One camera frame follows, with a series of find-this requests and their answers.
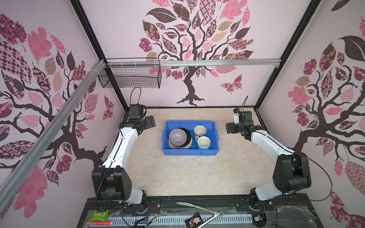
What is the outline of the blue plastic bin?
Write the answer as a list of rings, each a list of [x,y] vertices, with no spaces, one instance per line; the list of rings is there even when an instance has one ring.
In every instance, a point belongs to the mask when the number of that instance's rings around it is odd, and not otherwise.
[[[207,136],[211,144],[208,149],[199,149],[198,143],[194,139],[194,128],[198,125],[202,125],[208,129]],[[189,131],[190,138],[193,143],[189,149],[172,149],[168,144],[169,134],[172,130],[177,128],[183,128]],[[215,156],[219,151],[219,136],[214,121],[167,121],[165,123],[165,129],[163,131],[163,146],[162,150],[165,155],[171,156]]]

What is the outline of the light blue mug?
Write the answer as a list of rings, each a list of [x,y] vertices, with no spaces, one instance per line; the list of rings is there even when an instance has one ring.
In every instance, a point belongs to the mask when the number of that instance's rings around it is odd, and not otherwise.
[[[210,148],[211,140],[207,136],[196,136],[198,149],[207,150]]]

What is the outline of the lavender mug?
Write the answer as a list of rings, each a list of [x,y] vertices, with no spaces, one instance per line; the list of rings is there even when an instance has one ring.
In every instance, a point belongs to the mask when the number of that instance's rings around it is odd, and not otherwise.
[[[205,136],[209,132],[209,129],[203,125],[197,125],[194,127],[195,136]]]

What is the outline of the sunburst pattern white plate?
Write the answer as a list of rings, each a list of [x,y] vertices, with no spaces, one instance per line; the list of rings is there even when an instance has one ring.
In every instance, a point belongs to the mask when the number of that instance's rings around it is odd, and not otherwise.
[[[186,146],[175,146],[170,140],[168,140],[168,145],[171,149],[188,150],[192,147],[193,141],[191,140]]]

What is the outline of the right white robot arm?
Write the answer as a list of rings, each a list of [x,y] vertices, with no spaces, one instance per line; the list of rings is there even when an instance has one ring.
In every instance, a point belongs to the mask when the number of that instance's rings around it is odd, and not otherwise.
[[[309,159],[304,153],[287,148],[263,127],[254,125],[250,111],[235,108],[233,118],[233,122],[226,124],[227,133],[240,133],[246,140],[258,145],[276,162],[272,180],[250,190],[248,204],[253,210],[259,209],[264,202],[275,197],[311,186]]]

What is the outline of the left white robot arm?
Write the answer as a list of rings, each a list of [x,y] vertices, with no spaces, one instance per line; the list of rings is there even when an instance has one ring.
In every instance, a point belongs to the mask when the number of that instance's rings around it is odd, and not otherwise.
[[[153,116],[147,116],[142,104],[128,107],[118,126],[115,144],[101,167],[94,168],[92,181],[97,200],[115,200],[147,206],[146,192],[133,187],[126,172],[127,160],[139,135],[146,129],[156,127]]]

